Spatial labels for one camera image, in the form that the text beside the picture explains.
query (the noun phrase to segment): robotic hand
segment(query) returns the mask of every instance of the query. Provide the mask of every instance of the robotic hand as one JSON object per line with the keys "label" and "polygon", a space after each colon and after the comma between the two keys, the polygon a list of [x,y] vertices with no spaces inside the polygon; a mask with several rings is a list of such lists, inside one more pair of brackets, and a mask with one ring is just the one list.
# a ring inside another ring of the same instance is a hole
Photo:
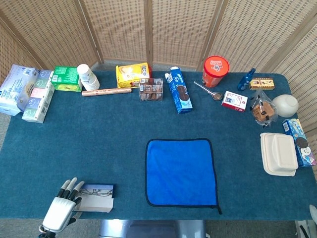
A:
{"label": "robotic hand", "polygon": [[54,198],[51,206],[40,225],[39,238],[54,238],[56,233],[62,232],[65,227],[77,221],[82,212],[76,213],[72,217],[72,212],[76,205],[81,202],[81,197],[75,199],[76,193],[80,190],[84,181],[78,183],[74,189],[77,178],[67,180],[60,188],[58,195]]}

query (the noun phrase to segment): clear plastic bag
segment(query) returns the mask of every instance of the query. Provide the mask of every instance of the clear plastic bag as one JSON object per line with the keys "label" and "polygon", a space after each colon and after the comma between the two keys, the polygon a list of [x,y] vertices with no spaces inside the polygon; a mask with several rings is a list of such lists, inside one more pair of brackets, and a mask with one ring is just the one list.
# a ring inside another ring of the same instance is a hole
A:
{"label": "clear plastic bag", "polygon": [[272,100],[260,88],[252,96],[250,110],[256,122],[263,127],[277,121],[277,108]]}

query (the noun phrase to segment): table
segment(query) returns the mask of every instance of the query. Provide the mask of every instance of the table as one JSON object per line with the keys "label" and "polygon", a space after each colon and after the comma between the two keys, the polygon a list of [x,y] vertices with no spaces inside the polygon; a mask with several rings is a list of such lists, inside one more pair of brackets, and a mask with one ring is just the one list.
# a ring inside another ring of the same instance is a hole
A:
{"label": "table", "polygon": [[[165,72],[153,72],[163,77]],[[96,71],[101,88],[116,87],[115,72]],[[243,73],[230,73],[215,91],[237,92]],[[304,220],[309,204],[316,205],[312,168],[299,168],[294,177],[268,175],[262,164],[260,134],[283,133],[279,118],[272,127],[256,124],[244,113],[193,84],[199,72],[183,72],[193,111],[179,115],[167,84],[162,102],[140,102],[131,94],[84,98],[80,93],[55,91],[43,124],[11,118],[0,153],[0,217],[43,218],[59,187],[78,177],[87,183],[116,184],[110,213],[84,213],[87,219],[144,220]],[[287,80],[272,76],[273,99],[290,93]],[[245,90],[242,95],[251,96]],[[208,138],[212,142],[223,214],[210,208],[157,208],[145,199],[145,148],[150,139]]]}

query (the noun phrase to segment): white paper cup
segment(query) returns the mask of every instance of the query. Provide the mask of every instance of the white paper cup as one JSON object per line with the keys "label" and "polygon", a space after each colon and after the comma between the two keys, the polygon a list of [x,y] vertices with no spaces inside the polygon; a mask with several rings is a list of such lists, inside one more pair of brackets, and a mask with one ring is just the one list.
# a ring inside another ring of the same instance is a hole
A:
{"label": "white paper cup", "polygon": [[83,86],[85,87],[85,89],[87,91],[93,91],[93,90],[97,90],[100,87],[99,81],[97,79],[97,77],[95,76],[95,81],[91,84],[86,84],[83,82]]}
{"label": "white paper cup", "polygon": [[81,64],[77,67],[77,73],[80,77],[80,80],[83,84],[93,84],[95,82],[96,76],[91,71],[88,65]]}

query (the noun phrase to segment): wooden rolling pin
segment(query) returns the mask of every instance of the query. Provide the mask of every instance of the wooden rolling pin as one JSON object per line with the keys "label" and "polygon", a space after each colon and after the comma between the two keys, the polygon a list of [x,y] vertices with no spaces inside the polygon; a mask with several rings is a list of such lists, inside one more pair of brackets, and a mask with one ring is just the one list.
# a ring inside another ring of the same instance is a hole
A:
{"label": "wooden rolling pin", "polygon": [[98,96],[98,95],[108,95],[108,94],[118,94],[118,93],[131,93],[132,88],[107,88],[107,89],[100,89],[94,91],[82,91],[81,95],[84,97],[90,96]]}

